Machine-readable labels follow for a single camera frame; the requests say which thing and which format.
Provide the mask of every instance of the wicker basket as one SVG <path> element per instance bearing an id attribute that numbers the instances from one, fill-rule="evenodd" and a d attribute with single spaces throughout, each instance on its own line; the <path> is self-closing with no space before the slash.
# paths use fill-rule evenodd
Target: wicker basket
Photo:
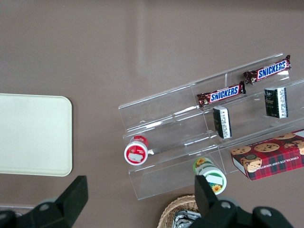
<path id="1" fill-rule="evenodd" d="M 199 213 L 194 195 L 183 196 L 171 202 L 162 213 L 157 228 L 171 228 L 175 213 L 183 209 Z"/>

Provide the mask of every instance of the acrylic tiered display stand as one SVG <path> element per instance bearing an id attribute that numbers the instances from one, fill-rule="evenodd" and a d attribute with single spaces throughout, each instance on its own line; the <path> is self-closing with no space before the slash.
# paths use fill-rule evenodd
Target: acrylic tiered display stand
<path id="1" fill-rule="evenodd" d="M 254 85 L 247 84 L 246 94 L 199 107 L 197 94 L 238 85 L 245 80 L 244 72 L 266 67 L 283 58 L 282 53 L 263 58 L 120 106 L 126 128 L 125 144 L 135 135 L 144 135 L 149 141 L 147 161 L 129 168 L 137 198 L 192 185 L 195 176 L 192 166 L 199 157 L 208 157 L 229 174 L 238 170 L 232 163 L 230 149 L 304 128 L 304 80 L 293 81 L 292 71 L 269 76 Z M 286 87 L 288 118 L 266 115 L 264 88 L 274 86 Z M 217 105 L 229 110 L 232 130 L 229 139 L 220 138 L 215 131 L 212 109 Z"/>

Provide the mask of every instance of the white label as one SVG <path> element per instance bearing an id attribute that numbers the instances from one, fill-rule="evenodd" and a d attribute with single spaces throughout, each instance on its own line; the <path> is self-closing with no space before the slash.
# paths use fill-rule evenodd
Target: white label
<path id="1" fill-rule="evenodd" d="M 296 132 L 295 134 L 304 138 L 304 131 Z"/>
<path id="2" fill-rule="evenodd" d="M 279 118 L 287 117 L 284 88 L 277 89 L 277 99 L 278 99 L 278 108 L 279 108 Z"/>
<path id="3" fill-rule="evenodd" d="M 235 158 L 232 158 L 232 161 L 234 165 L 246 175 L 244 166 L 242 166 L 237 160 L 235 160 Z"/>
<path id="4" fill-rule="evenodd" d="M 221 111 L 220 118 L 222 121 L 222 130 L 223 130 L 223 138 L 230 138 L 230 125 L 229 125 L 229 118 L 228 118 L 228 111 Z"/>
<path id="5" fill-rule="evenodd" d="M 128 158 L 133 162 L 141 162 L 143 156 L 140 154 L 129 153 Z"/>
<path id="6" fill-rule="evenodd" d="M 208 181 L 208 183 L 223 185 L 223 178 L 213 176 L 212 174 L 208 175 L 206 177 L 206 180 Z"/>

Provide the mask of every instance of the snickers wrapper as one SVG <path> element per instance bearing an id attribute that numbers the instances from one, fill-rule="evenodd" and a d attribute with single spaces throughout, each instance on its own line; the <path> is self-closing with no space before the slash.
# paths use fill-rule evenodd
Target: snickers wrapper
<path id="1" fill-rule="evenodd" d="M 258 82 L 264 78 L 285 70 L 291 70 L 290 55 L 286 56 L 286 58 L 282 59 L 279 62 L 263 67 L 261 69 L 246 71 L 243 73 L 243 76 L 245 77 L 246 84 L 250 83 L 253 85 L 255 82 Z"/>
<path id="2" fill-rule="evenodd" d="M 245 83 L 244 81 L 241 81 L 238 85 L 229 86 L 212 93 L 197 94 L 197 97 L 199 100 L 199 107 L 202 108 L 205 105 L 245 93 Z"/>

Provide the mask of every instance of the screw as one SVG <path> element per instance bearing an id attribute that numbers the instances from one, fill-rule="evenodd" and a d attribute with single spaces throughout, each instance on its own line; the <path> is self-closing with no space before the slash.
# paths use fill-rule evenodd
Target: screw
<path id="1" fill-rule="evenodd" d="M 0 220 L 1 220 L 1 219 L 5 219 L 6 217 L 7 217 L 7 214 L 1 214 L 1 215 L 0 215 Z"/>
<path id="2" fill-rule="evenodd" d="M 264 215 L 264 216 L 269 216 L 269 217 L 272 216 L 270 210 L 268 210 L 268 209 L 266 209 L 266 208 L 262 208 L 262 209 L 260 210 L 260 212 L 261 212 L 261 214 Z"/>
<path id="3" fill-rule="evenodd" d="M 231 208 L 231 205 L 228 202 L 222 202 L 221 206 L 222 206 L 222 208 L 227 208 L 227 209 Z"/>
<path id="4" fill-rule="evenodd" d="M 39 210 L 40 211 L 44 211 L 44 210 L 47 210 L 49 208 L 49 205 L 48 204 L 43 204 L 40 208 L 39 208 Z"/>

